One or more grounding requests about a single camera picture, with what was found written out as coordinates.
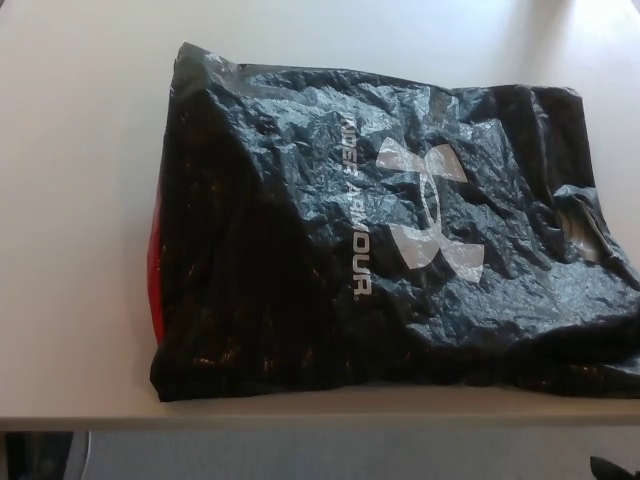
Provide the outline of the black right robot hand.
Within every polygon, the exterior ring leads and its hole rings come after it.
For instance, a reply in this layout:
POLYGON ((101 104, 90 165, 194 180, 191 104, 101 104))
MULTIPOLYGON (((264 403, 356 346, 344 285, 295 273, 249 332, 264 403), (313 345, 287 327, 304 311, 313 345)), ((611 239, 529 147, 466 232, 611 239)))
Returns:
POLYGON ((630 472, 601 457, 590 457, 590 470, 596 480, 639 480, 640 473, 630 472))

